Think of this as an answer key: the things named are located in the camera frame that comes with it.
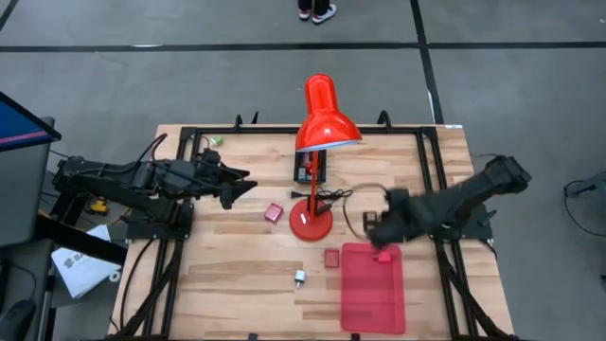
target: green object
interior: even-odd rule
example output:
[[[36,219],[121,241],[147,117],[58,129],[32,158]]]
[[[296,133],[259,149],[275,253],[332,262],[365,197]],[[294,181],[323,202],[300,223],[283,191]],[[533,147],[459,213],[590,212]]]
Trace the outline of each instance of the green object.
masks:
[[[212,142],[212,144],[214,144],[215,146],[219,147],[223,144],[223,136],[210,137],[210,142]]]

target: white paper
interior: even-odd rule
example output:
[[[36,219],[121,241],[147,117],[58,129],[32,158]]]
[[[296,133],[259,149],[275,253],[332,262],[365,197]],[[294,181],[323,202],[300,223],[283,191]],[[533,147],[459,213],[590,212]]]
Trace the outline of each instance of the white paper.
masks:
[[[99,225],[86,233],[107,242],[110,240],[107,225]],[[73,298],[82,297],[120,269],[119,265],[109,261],[97,260],[66,248],[57,249],[51,257]]]

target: red desk lamp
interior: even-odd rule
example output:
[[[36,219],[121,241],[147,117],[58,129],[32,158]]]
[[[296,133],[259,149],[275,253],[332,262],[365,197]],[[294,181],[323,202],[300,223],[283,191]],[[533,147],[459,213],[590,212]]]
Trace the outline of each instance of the red desk lamp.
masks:
[[[312,195],[294,205],[290,223],[293,233],[304,241],[318,241],[332,228],[332,212],[322,211],[324,204],[315,199],[318,151],[357,143],[362,135],[337,105],[334,83],[327,75],[314,75],[305,83],[308,116],[296,134],[295,148],[312,153]]]

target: red tray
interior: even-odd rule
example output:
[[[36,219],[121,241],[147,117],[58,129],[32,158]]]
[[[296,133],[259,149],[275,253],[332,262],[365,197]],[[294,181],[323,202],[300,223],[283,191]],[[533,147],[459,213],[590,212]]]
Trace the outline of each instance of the red tray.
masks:
[[[391,261],[377,260],[370,243],[348,242],[341,251],[341,328],[347,332],[402,334],[404,285],[401,251],[390,245]]]

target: small red box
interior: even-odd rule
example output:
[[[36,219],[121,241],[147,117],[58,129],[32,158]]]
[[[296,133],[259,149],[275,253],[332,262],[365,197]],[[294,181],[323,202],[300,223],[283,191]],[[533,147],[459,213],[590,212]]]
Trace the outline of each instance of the small red box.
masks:
[[[280,219],[280,216],[282,215],[282,212],[284,211],[284,207],[276,204],[276,203],[271,203],[269,205],[269,207],[267,207],[267,210],[265,211],[265,219],[275,223],[277,222],[278,219]]]
[[[326,249],[324,250],[324,266],[337,268],[339,267],[339,250]]]

